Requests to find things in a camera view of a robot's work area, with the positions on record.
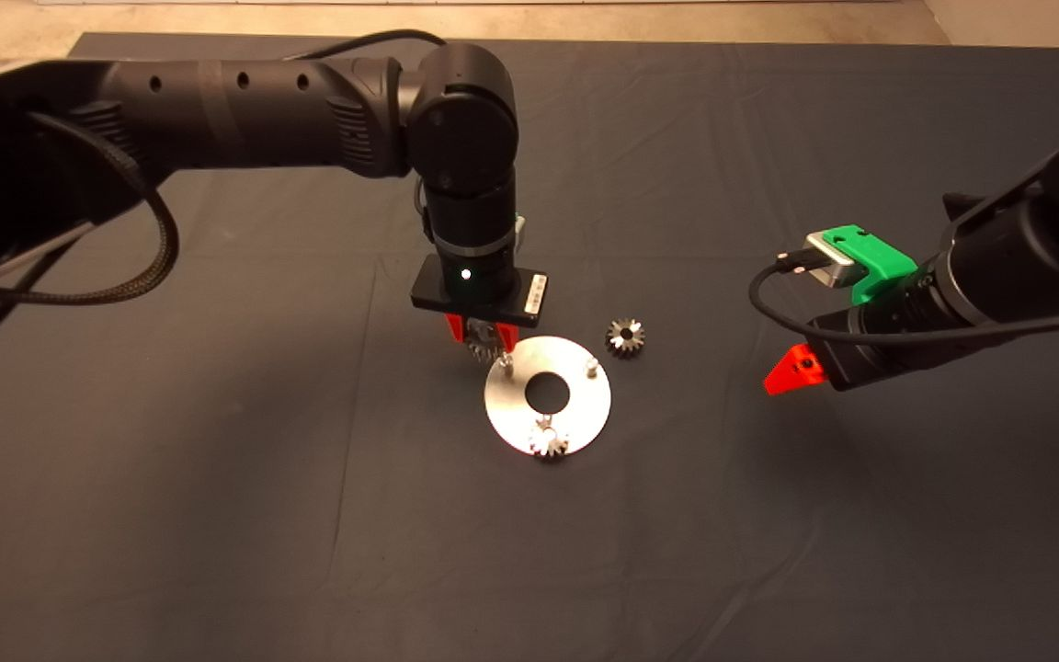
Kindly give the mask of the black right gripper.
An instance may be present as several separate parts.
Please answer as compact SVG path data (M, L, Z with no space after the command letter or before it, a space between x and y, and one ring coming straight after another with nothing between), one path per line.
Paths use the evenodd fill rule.
M824 330L866 335L925 334L968 326L945 302L931 267L921 267L864 305L819 315L810 324ZM854 345L812 338L810 344L795 344L783 353L762 387L768 395L780 395L829 381L836 390L846 391L943 366L971 353L971 342Z

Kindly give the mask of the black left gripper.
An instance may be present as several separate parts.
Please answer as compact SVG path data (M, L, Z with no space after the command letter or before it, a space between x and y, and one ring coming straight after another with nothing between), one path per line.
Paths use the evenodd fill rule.
M513 267L484 272L479 264L430 255L416 273L409 299L419 309L444 314L455 343L467 337L467 319L493 323L495 357L511 355L518 328L534 328L545 310L548 275Z

